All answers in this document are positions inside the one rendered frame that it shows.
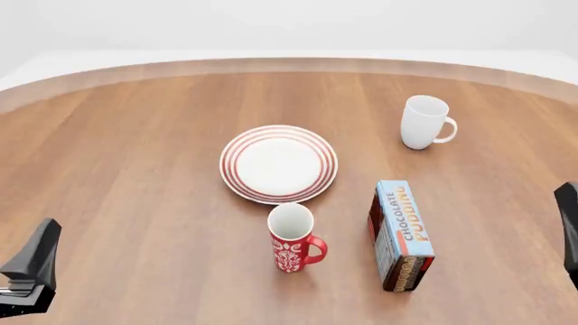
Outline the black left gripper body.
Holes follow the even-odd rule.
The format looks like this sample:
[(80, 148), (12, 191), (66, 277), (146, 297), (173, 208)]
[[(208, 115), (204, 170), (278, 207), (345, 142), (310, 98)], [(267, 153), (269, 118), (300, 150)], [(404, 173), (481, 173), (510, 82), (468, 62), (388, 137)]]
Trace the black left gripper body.
[(4, 273), (8, 286), (0, 287), (0, 316), (46, 313), (56, 293), (53, 280)]

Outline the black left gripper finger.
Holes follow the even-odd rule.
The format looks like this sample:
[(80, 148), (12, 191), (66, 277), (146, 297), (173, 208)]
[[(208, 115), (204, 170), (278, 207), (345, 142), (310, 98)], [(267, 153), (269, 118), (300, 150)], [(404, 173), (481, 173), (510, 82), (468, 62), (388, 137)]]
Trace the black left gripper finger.
[(5, 275), (9, 286), (0, 292), (31, 292), (43, 285), (56, 290), (56, 251), (61, 225), (54, 218), (46, 218), (35, 229), (28, 242), (5, 265), (0, 274)]

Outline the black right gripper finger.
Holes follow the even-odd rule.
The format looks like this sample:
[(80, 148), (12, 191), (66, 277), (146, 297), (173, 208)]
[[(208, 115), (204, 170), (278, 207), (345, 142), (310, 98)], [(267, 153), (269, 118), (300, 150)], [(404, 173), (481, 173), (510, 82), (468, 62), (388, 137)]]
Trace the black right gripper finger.
[(568, 181), (554, 191), (564, 229), (564, 269), (578, 278), (578, 181)]

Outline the white mug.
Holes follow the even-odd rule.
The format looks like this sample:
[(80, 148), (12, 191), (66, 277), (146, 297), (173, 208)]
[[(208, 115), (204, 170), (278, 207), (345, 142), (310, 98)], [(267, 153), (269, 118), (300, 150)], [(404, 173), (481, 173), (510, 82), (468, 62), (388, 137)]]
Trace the white mug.
[[(404, 145), (413, 150), (423, 150), (431, 144), (449, 143), (458, 132), (458, 125), (448, 117), (449, 106), (437, 97), (415, 95), (405, 104), (400, 124)], [(447, 137), (439, 138), (443, 126), (452, 126)]]

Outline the red patterned mug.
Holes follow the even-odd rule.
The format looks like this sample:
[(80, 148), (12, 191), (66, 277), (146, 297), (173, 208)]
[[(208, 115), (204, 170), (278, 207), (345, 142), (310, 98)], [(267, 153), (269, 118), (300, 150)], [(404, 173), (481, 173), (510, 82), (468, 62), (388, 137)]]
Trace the red patterned mug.
[(314, 218), (310, 210), (295, 202), (276, 206), (267, 216), (275, 266), (284, 273), (297, 273), (307, 265), (321, 262), (327, 244), (312, 234)]

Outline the white plate with red rings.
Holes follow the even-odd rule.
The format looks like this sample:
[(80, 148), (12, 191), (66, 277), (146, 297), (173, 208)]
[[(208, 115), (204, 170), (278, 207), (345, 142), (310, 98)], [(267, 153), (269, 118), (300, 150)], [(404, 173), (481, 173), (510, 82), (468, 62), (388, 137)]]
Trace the white plate with red rings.
[(323, 137), (290, 125), (266, 125), (237, 135), (219, 158), (226, 185), (246, 200), (304, 202), (331, 186), (338, 156)]

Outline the chocolate pudding box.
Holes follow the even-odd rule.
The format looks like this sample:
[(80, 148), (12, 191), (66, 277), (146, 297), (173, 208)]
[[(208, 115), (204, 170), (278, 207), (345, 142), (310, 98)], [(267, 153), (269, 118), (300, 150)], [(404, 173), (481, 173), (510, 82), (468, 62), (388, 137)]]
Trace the chocolate pudding box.
[(383, 290), (416, 289), (435, 253), (407, 181), (376, 183), (368, 230)]

